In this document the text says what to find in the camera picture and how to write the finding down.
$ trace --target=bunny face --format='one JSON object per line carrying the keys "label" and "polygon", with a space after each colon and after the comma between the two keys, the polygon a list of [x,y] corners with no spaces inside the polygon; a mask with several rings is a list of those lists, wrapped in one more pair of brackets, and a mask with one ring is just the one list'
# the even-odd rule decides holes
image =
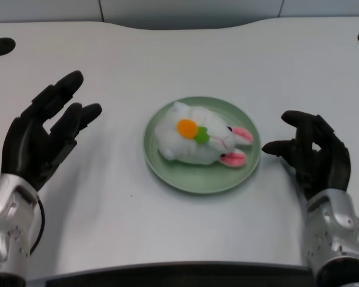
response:
{"label": "bunny face", "polygon": [[252,142],[247,130],[229,127],[215,112],[180,102],[175,102],[159,122],[156,138],[159,151],[165,158],[195,164],[221,161],[230,165],[224,161],[231,163],[232,155],[244,155],[236,149],[236,145],[249,145]]}

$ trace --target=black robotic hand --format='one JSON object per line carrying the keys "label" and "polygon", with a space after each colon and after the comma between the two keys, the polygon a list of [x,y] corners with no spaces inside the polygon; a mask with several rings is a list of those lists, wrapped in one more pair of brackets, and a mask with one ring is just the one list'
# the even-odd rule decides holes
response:
{"label": "black robotic hand", "polygon": [[[290,141],[267,143],[262,150],[283,157],[296,170],[296,179],[307,200],[322,190],[347,190],[351,174],[349,153],[320,115],[287,111],[282,119],[297,128]],[[312,149],[312,143],[320,150]]]}
{"label": "black robotic hand", "polygon": [[80,130],[101,113],[98,103],[85,107],[73,103],[49,134],[42,127],[72,99],[83,81],[80,71],[70,73],[43,90],[12,122],[2,150],[1,173],[20,176],[37,191],[52,177],[76,146]]}

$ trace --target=wall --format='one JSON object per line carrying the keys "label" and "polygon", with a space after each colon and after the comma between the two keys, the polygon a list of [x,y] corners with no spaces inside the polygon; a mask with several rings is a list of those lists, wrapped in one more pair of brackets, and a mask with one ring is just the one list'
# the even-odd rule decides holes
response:
{"label": "wall", "polygon": [[106,22],[146,29],[205,29],[278,16],[282,0],[101,0]]}
{"label": "wall", "polygon": [[101,21],[103,16],[141,29],[205,29],[278,15],[359,16],[359,0],[0,0],[0,22]]}
{"label": "wall", "polygon": [[0,22],[101,21],[98,0],[0,0]]}

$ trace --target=green felt leaf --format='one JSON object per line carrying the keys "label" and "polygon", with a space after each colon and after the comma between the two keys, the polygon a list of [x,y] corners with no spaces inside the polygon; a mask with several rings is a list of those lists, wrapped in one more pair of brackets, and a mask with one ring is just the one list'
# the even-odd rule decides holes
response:
{"label": "green felt leaf", "polygon": [[198,127],[198,133],[194,137],[194,140],[197,142],[197,144],[207,143],[210,140],[208,129],[206,127]]}

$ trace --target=green plate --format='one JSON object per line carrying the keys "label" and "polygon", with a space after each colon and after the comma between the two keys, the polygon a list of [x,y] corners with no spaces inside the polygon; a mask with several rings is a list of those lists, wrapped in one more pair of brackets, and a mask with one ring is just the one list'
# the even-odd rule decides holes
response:
{"label": "green plate", "polygon": [[237,186],[255,170],[260,158],[261,143],[259,133],[250,118],[231,103],[213,97],[186,97],[178,100],[190,106],[203,106],[218,113],[228,125],[241,126],[254,136],[252,146],[239,146],[245,151],[247,163],[242,168],[231,168],[221,163],[209,166],[169,161],[158,151],[154,129],[164,117],[173,102],[160,109],[151,118],[144,133],[144,154],[147,163],[156,175],[179,190],[197,194],[219,193]]}

